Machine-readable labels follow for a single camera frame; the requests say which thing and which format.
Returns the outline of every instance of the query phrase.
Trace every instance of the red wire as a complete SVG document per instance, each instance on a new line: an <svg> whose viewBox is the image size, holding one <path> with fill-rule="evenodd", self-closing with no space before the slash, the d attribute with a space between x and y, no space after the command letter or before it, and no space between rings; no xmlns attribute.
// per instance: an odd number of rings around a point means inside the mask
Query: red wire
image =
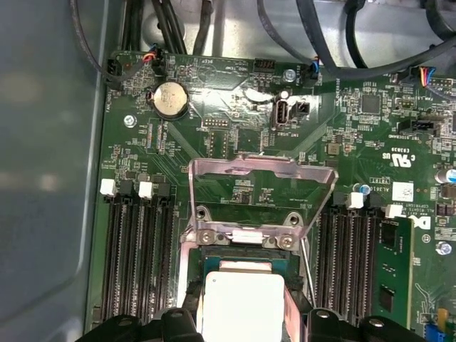
<svg viewBox="0 0 456 342"><path fill-rule="evenodd" d="M428 85L428 73L429 73L429 68L424 69L424 77L425 77L425 85Z"/></svg>

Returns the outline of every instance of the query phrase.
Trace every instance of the mounting hole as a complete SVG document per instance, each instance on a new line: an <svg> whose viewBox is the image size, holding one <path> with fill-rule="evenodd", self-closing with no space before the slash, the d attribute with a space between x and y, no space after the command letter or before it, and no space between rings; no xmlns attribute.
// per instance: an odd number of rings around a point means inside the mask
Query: mounting hole
<svg viewBox="0 0 456 342"><path fill-rule="evenodd" d="M299 217L297 217L297 216L290 217L290 223L292 225L296 226L299 223Z"/></svg>
<svg viewBox="0 0 456 342"><path fill-rule="evenodd" d="M199 209L197 211L197 218L198 219L204 219L205 216L206 216L206 212L203 209Z"/></svg>
<svg viewBox="0 0 456 342"><path fill-rule="evenodd" d="M182 312L180 312L180 311L173 312L173 313L171 313L171 317L173 317L173 318L182 317Z"/></svg>

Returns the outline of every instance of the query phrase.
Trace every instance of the cable connector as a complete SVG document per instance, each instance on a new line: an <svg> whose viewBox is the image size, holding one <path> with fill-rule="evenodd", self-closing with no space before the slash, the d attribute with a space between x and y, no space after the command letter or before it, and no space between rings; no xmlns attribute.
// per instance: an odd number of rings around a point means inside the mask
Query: cable connector
<svg viewBox="0 0 456 342"><path fill-rule="evenodd" d="M406 70L397 73L395 82L399 84L420 84L420 68L413 66L412 68L407 68Z"/></svg>

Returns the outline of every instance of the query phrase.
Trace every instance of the screw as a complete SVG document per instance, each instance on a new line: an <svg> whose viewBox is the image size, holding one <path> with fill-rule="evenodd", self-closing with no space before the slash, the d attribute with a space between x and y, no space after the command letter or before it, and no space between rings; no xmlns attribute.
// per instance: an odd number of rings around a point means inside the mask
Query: screw
<svg viewBox="0 0 456 342"><path fill-rule="evenodd" d="M128 318L124 318L119 322L119 326L129 326L132 321Z"/></svg>
<svg viewBox="0 0 456 342"><path fill-rule="evenodd" d="M435 251L440 255L448 255L452 251L451 244L445 241L440 241L437 246L435 246Z"/></svg>
<svg viewBox="0 0 456 342"><path fill-rule="evenodd" d="M203 242L206 242L206 243L207 243L207 242L209 242L210 238L211 238L211 236L209 235L209 233L204 233L204 234L202 235L202 237L201 237L201 240L202 240Z"/></svg>
<svg viewBox="0 0 456 342"><path fill-rule="evenodd" d="M280 239L280 245L282 248L291 248L293 246L293 238L289 236L284 236Z"/></svg>
<svg viewBox="0 0 456 342"><path fill-rule="evenodd" d="M370 319L369 323L372 324L373 326L375 326L376 328L381 328L382 326L384 326L382 321L375 319L375 318Z"/></svg>
<svg viewBox="0 0 456 342"><path fill-rule="evenodd" d="M126 128L133 128L136 126L136 117L134 115L126 115L123 118L123 124L126 126Z"/></svg>
<svg viewBox="0 0 456 342"><path fill-rule="evenodd" d="M294 82L296 80L296 71L293 69L286 69L282 78L285 82Z"/></svg>
<svg viewBox="0 0 456 342"><path fill-rule="evenodd" d="M202 244L214 244L215 243L215 233L214 232L201 232L199 240Z"/></svg>
<svg viewBox="0 0 456 342"><path fill-rule="evenodd" d="M316 314L321 317L321 318L328 318L329 317L329 313L327 313L326 311L323 311L323 310L318 310L316 312Z"/></svg>

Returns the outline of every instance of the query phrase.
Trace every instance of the white plastic tab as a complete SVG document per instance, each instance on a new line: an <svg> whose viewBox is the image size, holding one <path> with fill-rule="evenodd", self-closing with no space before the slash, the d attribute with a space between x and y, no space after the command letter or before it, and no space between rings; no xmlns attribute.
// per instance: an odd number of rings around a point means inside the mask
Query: white plastic tab
<svg viewBox="0 0 456 342"><path fill-rule="evenodd" d="M364 206L364 195L360 192L352 192L345 202L349 209L361 209Z"/></svg>
<svg viewBox="0 0 456 342"><path fill-rule="evenodd" d="M100 193L105 196L114 197L117 193L117 187L115 187L115 180L110 178L103 178L100 185Z"/></svg>
<svg viewBox="0 0 456 342"><path fill-rule="evenodd" d="M235 229L232 232L232 241L237 244L261 244L263 233L254 230Z"/></svg>
<svg viewBox="0 0 456 342"><path fill-rule="evenodd" d="M385 209L385 217L394 219L397 216L402 216L403 206L400 204L388 204Z"/></svg>
<svg viewBox="0 0 456 342"><path fill-rule="evenodd" d="M153 188L151 182L140 182L140 191L138 192L139 197L145 199L151 199L153 196Z"/></svg>

